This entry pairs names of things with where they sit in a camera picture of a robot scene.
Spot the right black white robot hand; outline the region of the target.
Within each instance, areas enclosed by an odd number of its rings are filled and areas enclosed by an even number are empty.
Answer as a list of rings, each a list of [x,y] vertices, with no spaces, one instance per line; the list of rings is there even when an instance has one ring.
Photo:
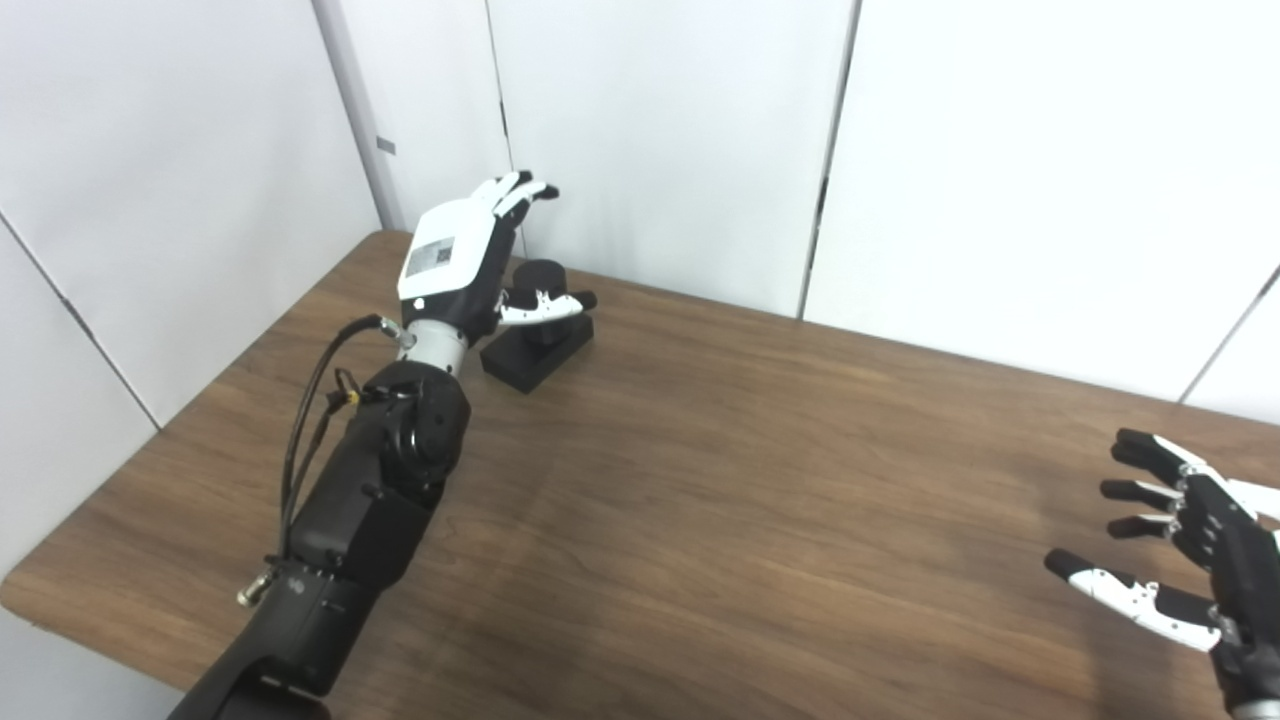
[[[1207,597],[1142,580],[1055,548],[1044,568],[1096,603],[1156,635],[1210,656],[1226,712],[1275,719],[1279,702],[1277,489],[1222,475],[1203,457],[1162,437],[1117,430],[1112,459],[1152,482],[1107,479],[1105,498],[1148,512],[1107,525],[1115,539],[1167,541],[1210,577]]]

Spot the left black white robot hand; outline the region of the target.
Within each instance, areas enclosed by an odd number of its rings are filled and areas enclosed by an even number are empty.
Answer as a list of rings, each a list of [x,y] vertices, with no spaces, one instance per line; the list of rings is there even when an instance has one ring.
[[[440,323],[475,346],[500,325],[541,325],[595,309],[590,291],[504,286],[524,219],[535,202],[558,195],[531,172],[513,170],[424,213],[397,283],[404,325]]]

